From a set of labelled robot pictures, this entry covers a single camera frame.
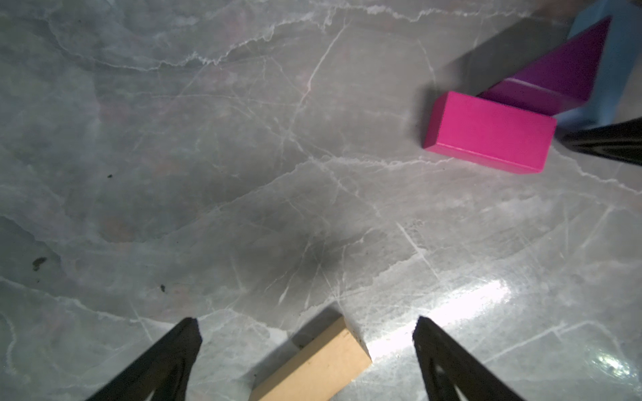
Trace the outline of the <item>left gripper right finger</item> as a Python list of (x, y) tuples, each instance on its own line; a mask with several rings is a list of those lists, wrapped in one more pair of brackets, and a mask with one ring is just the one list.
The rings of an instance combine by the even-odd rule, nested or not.
[(413, 344), (429, 400), (522, 398), (428, 317), (418, 319)]

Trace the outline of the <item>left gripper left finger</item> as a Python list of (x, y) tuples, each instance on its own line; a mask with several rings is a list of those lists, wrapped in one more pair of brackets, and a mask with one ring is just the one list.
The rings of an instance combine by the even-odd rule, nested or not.
[(90, 399), (184, 400), (201, 345), (197, 319), (186, 317)]

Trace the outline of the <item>natural wood block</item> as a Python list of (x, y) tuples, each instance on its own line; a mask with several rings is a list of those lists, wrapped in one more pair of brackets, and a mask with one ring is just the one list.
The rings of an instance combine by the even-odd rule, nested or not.
[(251, 400), (329, 400), (372, 364), (345, 317), (321, 332), (250, 394)]

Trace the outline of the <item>magenta rectangular block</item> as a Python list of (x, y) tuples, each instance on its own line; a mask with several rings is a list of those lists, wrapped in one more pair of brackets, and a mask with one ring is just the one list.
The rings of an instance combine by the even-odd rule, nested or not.
[(543, 171), (557, 120), (457, 92), (434, 103), (427, 151), (518, 175)]

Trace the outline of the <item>purple triangular block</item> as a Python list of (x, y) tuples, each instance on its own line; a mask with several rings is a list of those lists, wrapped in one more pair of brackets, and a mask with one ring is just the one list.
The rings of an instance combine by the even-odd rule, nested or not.
[(478, 97), (547, 116), (584, 105), (595, 86), (610, 25), (611, 18), (603, 18)]

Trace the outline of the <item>light blue block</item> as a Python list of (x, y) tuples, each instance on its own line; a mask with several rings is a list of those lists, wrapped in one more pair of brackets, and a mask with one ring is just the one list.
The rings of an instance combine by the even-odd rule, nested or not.
[(556, 116), (558, 126), (577, 131), (613, 123), (630, 74), (641, 53), (641, 7), (632, 1), (597, 1), (580, 12), (568, 38), (610, 17), (610, 29), (589, 101)]

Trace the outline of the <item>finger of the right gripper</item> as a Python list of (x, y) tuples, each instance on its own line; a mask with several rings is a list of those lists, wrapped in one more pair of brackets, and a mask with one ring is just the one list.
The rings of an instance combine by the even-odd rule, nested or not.
[(558, 135), (562, 146), (585, 155), (641, 166), (641, 118)]

